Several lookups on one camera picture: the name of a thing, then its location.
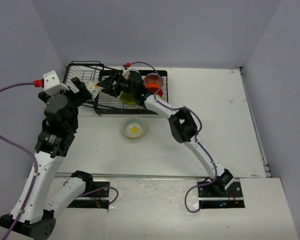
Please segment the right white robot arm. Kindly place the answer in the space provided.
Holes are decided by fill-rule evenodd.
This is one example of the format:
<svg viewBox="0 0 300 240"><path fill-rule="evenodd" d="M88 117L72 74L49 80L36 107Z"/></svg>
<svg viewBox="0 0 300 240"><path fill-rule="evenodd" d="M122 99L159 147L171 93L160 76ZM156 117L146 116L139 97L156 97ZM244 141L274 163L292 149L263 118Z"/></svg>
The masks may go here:
<svg viewBox="0 0 300 240"><path fill-rule="evenodd" d="M103 93L112 97L118 97L121 93L131 94L138 106L166 119L172 137L191 150L205 168L211 179L206 185L210 186L217 196L225 196L231 191L234 176L212 157L200 140L199 132L202 130L200 118L186 106L174 107L163 101L159 97L163 87L159 73L155 71L145 78L152 79L154 76L159 79L158 82L145 83L140 72L127 69L122 74L116 71L97 85L102 88Z"/></svg>

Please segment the green bowl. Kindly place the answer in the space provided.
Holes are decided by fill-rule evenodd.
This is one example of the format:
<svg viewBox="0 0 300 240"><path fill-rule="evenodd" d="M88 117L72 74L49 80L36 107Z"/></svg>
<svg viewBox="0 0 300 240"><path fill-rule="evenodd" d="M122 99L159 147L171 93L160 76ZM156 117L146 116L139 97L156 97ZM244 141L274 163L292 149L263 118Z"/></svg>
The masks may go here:
<svg viewBox="0 0 300 240"><path fill-rule="evenodd" d="M137 105L137 103L134 100L134 96L130 93L122 92L120 95L120 100L125 105L129 105L129 106Z"/></svg>

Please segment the white floral bowl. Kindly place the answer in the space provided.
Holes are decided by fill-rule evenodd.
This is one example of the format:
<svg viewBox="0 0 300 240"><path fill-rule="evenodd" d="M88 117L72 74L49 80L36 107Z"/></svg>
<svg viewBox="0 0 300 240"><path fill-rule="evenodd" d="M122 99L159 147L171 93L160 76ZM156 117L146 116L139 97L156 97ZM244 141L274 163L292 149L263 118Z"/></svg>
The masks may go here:
<svg viewBox="0 0 300 240"><path fill-rule="evenodd" d="M101 88L97 85L97 83L97 81L88 81L85 83L87 90L91 94L92 100L94 100L101 92Z"/></svg>

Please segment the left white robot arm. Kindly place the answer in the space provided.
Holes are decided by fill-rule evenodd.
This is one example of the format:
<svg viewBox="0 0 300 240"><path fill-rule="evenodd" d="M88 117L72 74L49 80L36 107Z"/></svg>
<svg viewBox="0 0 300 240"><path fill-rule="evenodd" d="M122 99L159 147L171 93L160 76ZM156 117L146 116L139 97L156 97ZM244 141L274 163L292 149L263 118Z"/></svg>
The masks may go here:
<svg viewBox="0 0 300 240"><path fill-rule="evenodd" d="M38 95L46 103L46 108L35 153L30 154L33 165L17 204L10 213L0 217L0 226L9 232L34 240L47 240L60 213L80 195L87 197L93 193L92 175L77 170L56 195L48 198L56 172L75 139L79 107L92 98L77 77L71 82L77 92L63 85L56 93L45 89Z"/></svg>

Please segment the yellow teal patterned bowl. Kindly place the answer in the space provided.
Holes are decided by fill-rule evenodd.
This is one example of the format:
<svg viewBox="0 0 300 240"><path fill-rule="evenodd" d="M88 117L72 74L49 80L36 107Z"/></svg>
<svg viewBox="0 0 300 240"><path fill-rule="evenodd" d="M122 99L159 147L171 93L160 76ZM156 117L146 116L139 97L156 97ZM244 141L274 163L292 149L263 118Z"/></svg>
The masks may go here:
<svg viewBox="0 0 300 240"><path fill-rule="evenodd" d="M123 121L121 131L127 138L139 138L146 131L146 122L139 117L129 117Z"/></svg>

